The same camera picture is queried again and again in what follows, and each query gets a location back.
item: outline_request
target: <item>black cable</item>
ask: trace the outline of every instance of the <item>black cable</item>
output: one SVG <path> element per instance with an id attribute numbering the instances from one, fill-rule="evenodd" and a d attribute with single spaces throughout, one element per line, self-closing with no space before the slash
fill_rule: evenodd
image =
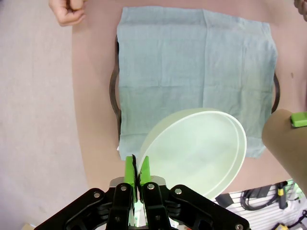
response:
<path id="1" fill-rule="evenodd" d="M 243 191 L 240 197 L 240 204 L 243 207 L 243 209 L 247 210 L 247 211 L 257 211 L 260 210 L 262 208 L 265 208 L 273 203 L 275 203 L 278 199 L 278 194 L 276 192 L 276 194 L 264 205 L 259 205 L 259 206 L 251 206 L 249 204 L 249 199 L 250 199 L 250 195 L 252 194 L 254 189 L 250 189 L 250 190 L 246 190 Z"/>
<path id="2" fill-rule="evenodd" d="M 306 218 L 306 217 L 307 217 L 307 211 L 306 211 L 306 210 L 303 210 L 303 215 L 298 219 L 298 221 L 295 222 L 294 224 L 288 225 L 287 227 L 288 227 L 289 229 L 290 229 L 290 228 L 293 228 L 294 226 L 296 226 L 296 225 L 298 225 L 299 223 L 301 223 L 302 220 L 303 220 L 304 218 Z"/>
<path id="3" fill-rule="evenodd" d="M 276 73 L 274 73 L 273 80 L 274 80 L 274 85 L 275 85 L 275 101 L 274 101 L 274 105 L 272 107 L 271 113 L 274 113 L 276 111 L 278 104 L 279 104 L 279 100 L 280 100 L 280 85 L 279 85 L 279 81 L 276 76 Z"/>

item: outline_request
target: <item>hand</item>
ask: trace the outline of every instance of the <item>hand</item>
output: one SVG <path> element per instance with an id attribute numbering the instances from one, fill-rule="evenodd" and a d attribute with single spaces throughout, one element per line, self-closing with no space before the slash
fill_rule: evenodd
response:
<path id="1" fill-rule="evenodd" d="M 49 6 L 54 12 L 61 26 L 75 25 L 85 18 L 83 0 L 70 0 L 68 6 L 66 0 L 49 0 Z"/>
<path id="2" fill-rule="evenodd" d="M 307 0 L 294 0 L 294 5 L 307 22 Z"/>

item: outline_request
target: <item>finger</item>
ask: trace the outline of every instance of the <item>finger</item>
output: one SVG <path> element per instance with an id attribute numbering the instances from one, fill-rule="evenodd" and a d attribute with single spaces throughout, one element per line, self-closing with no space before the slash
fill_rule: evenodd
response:
<path id="1" fill-rule="evenodd" d="M 294 6 L 295 6 L 296 8 L 298 8 L 298 2 L 299 2 L 299 0 L 294 0 Z"/>
<path id="2" fill-rule="evenodd" d="M 83 6 L 83 0 L 71 0 L 70 2 L 71 8 L 73 10 L 80 10 Z"/>
<path id="3" fill-rule="evenodd" d="M 72 22 L 72 23 L 68 23 L 67 25 L 76 25 L 76 24 L 79 24 L 85 17 L 86 17 L 86 16 L 85 16 L 85 14 L 84 14 L 84 15 L 82 15 L 82 17 L 79 18 L 77 21 Z"/>
<path id="4" fill-rule="evenodd" d="M 304 3 L 304 0 L 298 0 L 298 12 L 300 13 L 300 14 L 303 14 L 303 12 L 302 12 L 302 9 L 303 9 L 303 3 Z"/>
<path id="5" fill-rule="evenodd" d="M 56 14 L 57 19 L 61 25 L 76 22 L 82 17 L 82 15 L 84 15 L 84 10 L 79 10 L 75 12 L 68 12 L 66 10 L 65 14 L 59 12 Z"/>
<path id="6" fill-rule="evenodd" d="M 307 2 L 303 2 L 303 7 L 302 7 L 302 12 L 303 14 L 307 14 Z"/>

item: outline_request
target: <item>cable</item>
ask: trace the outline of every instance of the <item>cable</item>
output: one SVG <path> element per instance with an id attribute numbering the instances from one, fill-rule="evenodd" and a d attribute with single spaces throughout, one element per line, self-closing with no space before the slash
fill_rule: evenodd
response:
<path id="1" fill-rule="evenodd" d="M 278 194 L 276 193 L 266 204 L 259 205 L 259 206 L 251 206 L 249 204 L 249 197 L 252 194 L 253 190 L 254 189 L 243 191 L 242 194 L 241 194 L 241 197 L 240 197 L 240 204 L 247 211 L 257 211 L 257 210 L 265 208 L 265 207 L 267 207 L 267 206 L 269 206 L 269 205 L 271 205 L 271 204 L 273 204 L 274 202 L 277 201 Z"/>
<path id="2" fill-rule="evenodd" d="M 288 227 L 289 229 L 290 229 L 290 228 L 293 228 L 294 226 L 296 226 L 296 225 L 298 225 L 299 223 L 301 223 L 302 220 L 303 220 L 304 218 L 306 218 L 306 217 L 307 217 L 307 211 L 306 211 L 306 210 L 303 210 L 303 215 L 298 219 L 298 221 L 295 222 L 294 224 L 288 225 L 287 227 Z"/>

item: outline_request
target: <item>blue cloth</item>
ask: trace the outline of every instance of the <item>blue cloth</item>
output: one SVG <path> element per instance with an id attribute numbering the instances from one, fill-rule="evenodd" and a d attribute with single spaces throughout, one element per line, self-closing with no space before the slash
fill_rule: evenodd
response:
<path id="1" fill-rule="evenodd" d="M 277 59 L 269 24 L 202 9 L 132 7 L 123 9 L 118 42 L 123 160 L 138 154 L 160 120 L 198 107 L 236 117 L 247 156 L 261 155 Z"/>

